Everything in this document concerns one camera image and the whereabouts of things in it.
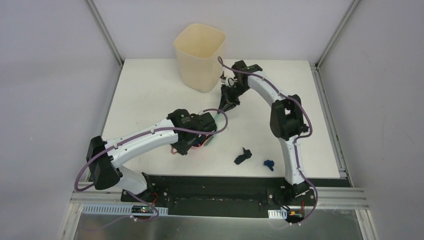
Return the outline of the pink plastic dustpan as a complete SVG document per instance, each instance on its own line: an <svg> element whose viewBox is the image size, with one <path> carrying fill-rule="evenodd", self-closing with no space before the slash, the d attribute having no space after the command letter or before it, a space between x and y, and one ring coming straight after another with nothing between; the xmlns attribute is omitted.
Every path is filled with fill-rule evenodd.
<svg viewBox="0 0 424 240"><path fill-rule="evenodd" d="M170 144L171 153L185 156L188 154L189 150L202 147L212 137L213 135L179 132L177 142Z"/></svg>

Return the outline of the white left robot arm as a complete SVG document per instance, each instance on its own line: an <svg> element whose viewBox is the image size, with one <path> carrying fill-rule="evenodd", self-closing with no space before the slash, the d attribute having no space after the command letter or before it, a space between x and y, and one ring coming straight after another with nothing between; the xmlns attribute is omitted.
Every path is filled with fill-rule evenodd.
<svg viewBox="0 0 424 240"><path fill-rule="evenodd" d="M104 140L93 137L88 145L86 162L96 190L119 187L131 192L140 202L152 198L147 178L124 164L158 147L170 145L179 155L204 143L218 131L211 113L189 113L177 109L149 128L127 136Z"/></svg>

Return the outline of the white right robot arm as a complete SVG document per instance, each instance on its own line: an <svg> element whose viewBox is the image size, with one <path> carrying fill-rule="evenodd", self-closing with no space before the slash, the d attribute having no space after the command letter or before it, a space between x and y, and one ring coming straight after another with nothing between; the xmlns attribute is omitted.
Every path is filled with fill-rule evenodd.
<svg viewBox="0 0 424 240"><path fill-rule="evenodd" d="M229 67L221 57L218 62L234 74L233 83L221 86L220 110L227 112L240 105L240 96L248 90L257 92L270 106L270 130L280 142L284 160L284 200L290 205L298 204L311 187L303 170L299 140L311 136L312 125L301 98L284 94L257 64L247 66L239 60Z"/></svg>

